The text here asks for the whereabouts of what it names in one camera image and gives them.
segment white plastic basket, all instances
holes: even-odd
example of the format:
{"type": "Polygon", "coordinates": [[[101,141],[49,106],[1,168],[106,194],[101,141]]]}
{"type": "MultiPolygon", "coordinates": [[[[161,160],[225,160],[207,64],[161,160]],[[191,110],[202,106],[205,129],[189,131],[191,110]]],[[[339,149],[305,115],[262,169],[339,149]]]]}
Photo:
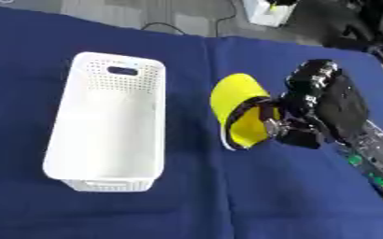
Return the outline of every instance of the white plastic basket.
{"type": "Polygon", "coordinates": [[[148,190],[163,171],[165,67],[82,52],[69,72],[43,164],[80,191],[148,190]]]}

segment wire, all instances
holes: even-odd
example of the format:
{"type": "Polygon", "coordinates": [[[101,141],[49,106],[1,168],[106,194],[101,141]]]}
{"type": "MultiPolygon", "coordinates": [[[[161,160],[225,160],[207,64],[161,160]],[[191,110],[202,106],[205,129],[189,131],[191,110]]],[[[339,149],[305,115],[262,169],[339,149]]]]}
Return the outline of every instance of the wire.
{"type": "MultiPolygon", "coordinates": [[[[220,36],[220,23],[222,21],[227,21],[229,19],[233,19],[233,18],[236,17],[237,10],[236,10],[236,6],[234,4],[234,1],[233,0],[227,0],[227,1],[229,2],[229,4],[231,5],[231,7],[233,9],[233,14],[228,16],[228,17],[221,18],[221,19],[216,19],[215,20],[215,37],[219,37],[220,36]]],[[[164,26],[168,26],[168,27],[171,27],[171,28],[175,29],[176,31],[182,33],[183,35],[187,35],[186,32],[184,32],[183,30],[179,29],[175,25],[172,25],[172,24],[169,24],[169,23],[166,23],[166,22],[160,22],[160,21],[149,22],[149,23],[145,24],[141,28],[141,30],[146,30],[147,28],[149,28],[152,25],[164,25],[164,26]]]]}
{"type": "Polygon", "coordinates": [[[228,17],[225,17],[225,18],[221,18],[221,19],[217,19],[215,21],[215,37],[219,37],[220,36],[220,22],[221,21],[227,21],[229,19],[233,19],[236,17],[236,6],[233,2],[233,0],[228,0],[228,2],[230,3],[231,7],[233,8],[233,14],[231,16],[228,16],[228,17]]]}
{"type": "Polygon", "coordinates": [[[172,24],[169,24],[169,23],[165,23],[165,22],[158,22],[158,21],[156,21],[156,22],[149,22],[149,23],[145,24],[141,28],[141,30],[146,30],[147,28],[149,28],[152,25],[164,25],[164,26],[168,26],[168,27],[171,27],[171,28],[175,29],[176,31],[182,33],[183,35],[186,35],[186,33],[183,30],[179,29],[175,25],[172,25],[172,24]]]}

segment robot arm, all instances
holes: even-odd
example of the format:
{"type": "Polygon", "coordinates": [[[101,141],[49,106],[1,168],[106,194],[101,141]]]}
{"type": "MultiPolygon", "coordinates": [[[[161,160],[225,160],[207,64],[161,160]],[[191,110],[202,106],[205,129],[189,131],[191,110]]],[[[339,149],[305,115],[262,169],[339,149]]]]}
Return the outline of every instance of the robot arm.
{"type": "Polygon", "coordinates": [[[368,120],[369,109],[345,71],[331,60],[310,60],[285,84],[287,91],[273,99],[248,75],[223,79],[211,106],[224,145],[251,148],[267,139],[313,149],[323,141],[335,144],[383,196],[383,131],[368,120]]]}

